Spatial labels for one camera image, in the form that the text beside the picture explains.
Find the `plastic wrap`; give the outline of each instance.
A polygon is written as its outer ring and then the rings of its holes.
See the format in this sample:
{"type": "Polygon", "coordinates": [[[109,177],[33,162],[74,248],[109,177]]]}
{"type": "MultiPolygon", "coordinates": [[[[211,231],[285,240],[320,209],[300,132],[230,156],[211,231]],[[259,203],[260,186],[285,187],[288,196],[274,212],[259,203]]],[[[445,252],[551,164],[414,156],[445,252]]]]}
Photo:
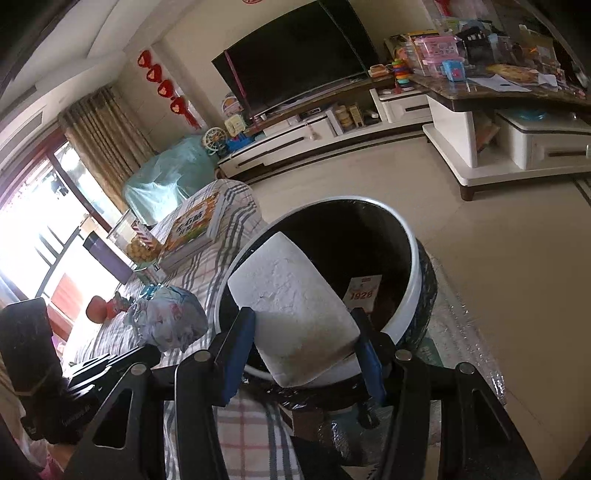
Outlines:
{"type": "MultiPolygon", "coordinates": [[[[505,404],[505,382],[499,366],[481,337],[466,305],[450,285],[441,264],[431,263],[437,276],[439,292],[427,327],[427,334],[417,349],[426,363],[454,368],[460,362],[473,364],[505,404]]],[[[373,465],[379,462],[387,437],[392,407],[366,403],[368,414],[379,420],[376,428],[365,429],[357,421],[358,406],[344,412],[328,413],[319,428],[319,440],[341,454],[345,465],[373,465]]],[[[441,404],[431,402],[429,444],[441,440],[441,404]]]]}
{"type": "Polygon", "coordinates": [[[183,138],[150,158],[123,186],[123,195],[140,222],[153,225],[183,200],[215,180],[215,165],[201,135],[183,138]]]}
{"type": "Polygon", "coordinates": [[[172,286],[150,286],[147,290],[124,318],[124,323],[133,327],[138,346],[149,343],[162,353],[174,348],[184,352],[205,335],[207,315],[193,293],[172,286]]]}

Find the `tv stand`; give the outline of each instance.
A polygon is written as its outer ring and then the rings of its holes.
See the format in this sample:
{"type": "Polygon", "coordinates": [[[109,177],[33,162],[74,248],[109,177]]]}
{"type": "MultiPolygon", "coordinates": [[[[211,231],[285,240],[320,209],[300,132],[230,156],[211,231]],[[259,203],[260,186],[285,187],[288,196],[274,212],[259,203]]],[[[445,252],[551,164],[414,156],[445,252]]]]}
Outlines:
{"type": "Polygon", "coordinates": [[[372,88],[375,85],[385,88],[393,84],[394,81],[391,77],[378,81],[363,80],[362,82],[356,82],[347,87],[341,87],[334,92],[324,93],[319,98],[288,108],[273,117],[272,120],[275,121],[272,123],[268,121],[262,122],[266,128],[297,113],[337,102],[343,94],[343,89],[350,95],[351,92],[361,91],[363,88],[369,90],[371,98],[374,100],[375,110],[381,120],[375,125],[354,128],[341,133],[340,131],[337,132],[331,122],[331,120],[336,121],[336,119],[332,118],[332,116],[329,118],[326,112],[321,112],[241,148],[221,159],[219,166],[228,177],[248,181],[260,175],[266,175],[278,168],[283,168],[286,164],[294,161],[366,140],[392,136],[401,133],[402,130],[405,132],[410,130],[421,131],[422,133],[422,125],[433,121],[426,89],[416,86],[416,90],[410,92],[380,96],[378,91],[372,88]]]}
{"type": "Polygon", "coordinates": [[[303,95],[300,95],[298,97],[294,97],[286,102],[283,102],[282,104],[280,104],[276,107],[271,108],[270,110],[267,110],[264,113],[267,115],[268,119],[275,118],[276,115],[284,112],[286,109],[292,108],[293,106],[299,105],[301,103],[310,102],[320,96],[328,95],[331,92],[335,92],[337,90],[340,90],[343,87],[347,87],[347,86],[352,85],[354,83],[361,82],[365,78],[366,77],[356,76],[354,78],[350,78],[350,79],[346,79],[346,80],[337,80],[336,82],[329,83],[328,85],[323,85],[322,87],[310,90],[310,91],[304,93],[303,95]]]}
{"type": "Polygon", "coordinates": [[[307,112],[308,110],[312,110],[313,108],[317,108],[319,106],[322,107],[330,103],[338,102],[342,98],[349,97],[352,93],[363,91],[367,92],[371,89],[381,89],[394,86],[395,80],[391,75],[380,79],[365,78],[363,80],[359,80],[358,82],[347,82],[345,85],[339,86],[337,89],[324,91],[319,95],[313,96],[312,98],[305,98],[304,101],[293,106],[288,106],[275,115],[271,115],[266,120],[257,121],[254,125],[246,129],[244,134],[247,137],[251,137],[261,132],[265,128],[278,124],[283,120],[287,120],[289,117],[299,115],[300,113],[307,112]]]}

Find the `marble tabletop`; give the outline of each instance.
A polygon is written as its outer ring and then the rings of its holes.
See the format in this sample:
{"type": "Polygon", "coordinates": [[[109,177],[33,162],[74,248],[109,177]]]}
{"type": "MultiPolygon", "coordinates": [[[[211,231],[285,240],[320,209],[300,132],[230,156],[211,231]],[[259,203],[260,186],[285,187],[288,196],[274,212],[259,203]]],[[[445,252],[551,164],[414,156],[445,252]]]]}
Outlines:
{"type": "Polygon", "coordinates": [[[470,82],[411,75],[410,80],[427,89],[429,95],[455,112],[478,109],[537,108],[591,113],[591,98],[580,98],[565,90],[527,86],[531,92],[496,92],[470,82]]]}

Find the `clutter on table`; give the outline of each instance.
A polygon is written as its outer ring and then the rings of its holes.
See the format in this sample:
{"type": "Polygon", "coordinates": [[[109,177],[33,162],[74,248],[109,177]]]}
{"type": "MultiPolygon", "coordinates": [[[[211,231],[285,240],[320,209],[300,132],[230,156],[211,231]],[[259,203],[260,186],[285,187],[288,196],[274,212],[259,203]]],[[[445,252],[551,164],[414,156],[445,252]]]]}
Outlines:
{"type": "Polygon", "coordinates": [[[492,89],[526,92],[527,85],[561,89],[584,98],[584,91],[569,85],[554,51],[554,40],[519,25],[518,38],[511,38],[490,20],[446,17],[434,19],[436,30],[425,30],[386,39],[394,58],[419,75],[446,77],[451,82],[488,78],[493,74],[520,85],[494,85],[502,80],[478,82],[492,89]]]}
{"type": "Polygon", "coordinates": [[[180,287],[149,286],[124,318],[134,329],[138,346],[149,343],[161,352],[189,345],[207,332],[207,316],[197,297],[180,287]]]}

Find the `tv screen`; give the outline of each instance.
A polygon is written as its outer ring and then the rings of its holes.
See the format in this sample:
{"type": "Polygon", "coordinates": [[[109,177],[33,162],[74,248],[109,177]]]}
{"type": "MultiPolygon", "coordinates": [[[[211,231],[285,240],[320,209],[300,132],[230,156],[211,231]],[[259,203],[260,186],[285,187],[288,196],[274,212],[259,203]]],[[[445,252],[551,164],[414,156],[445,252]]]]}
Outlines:
{"type": "Polygon", "coordinates": [[[251,115],[365,73],[377,62],[375,49],[347,0],[299,7],[255,30],[213,60],[241,104],[250,107],[251,115]]]}

